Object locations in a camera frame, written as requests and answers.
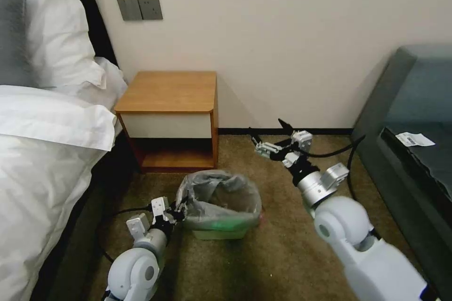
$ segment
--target baseboard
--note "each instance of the baseboard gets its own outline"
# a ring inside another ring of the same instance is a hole
[[[313,135],[351,135],[353,128],[296,128],[306,130]],[[286,135],[282,128],[254,128],[259,135]],[[248,128],[219,128],[220,135],[247,135]]]

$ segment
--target bedside table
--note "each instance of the bedside table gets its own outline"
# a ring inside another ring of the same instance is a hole
[[[142,172],[217,167],[215,72],[139,72],[114,109]]]

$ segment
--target gray switch plate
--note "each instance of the gray switch plate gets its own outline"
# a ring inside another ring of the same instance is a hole
[[[124,21],[142,20],[138,0],[117,0]]]
[[[138,0],[143,20],[163,20],[160,0]]]

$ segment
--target white wall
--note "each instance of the white wall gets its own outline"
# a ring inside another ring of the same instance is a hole
[[[397,46],[452,42],[452,0],[160,0],[161,22],[97,1],[129,79],[218,72],[220,127],[351,127]]]

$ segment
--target paper receipt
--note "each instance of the paper receipt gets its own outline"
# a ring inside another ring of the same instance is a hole
[[[407,147],[411,146],[433,146],[435,143],[430,139],[426,138],[423,134],[412,134],[408,132],[400,133],[395,136],[401,143]]]

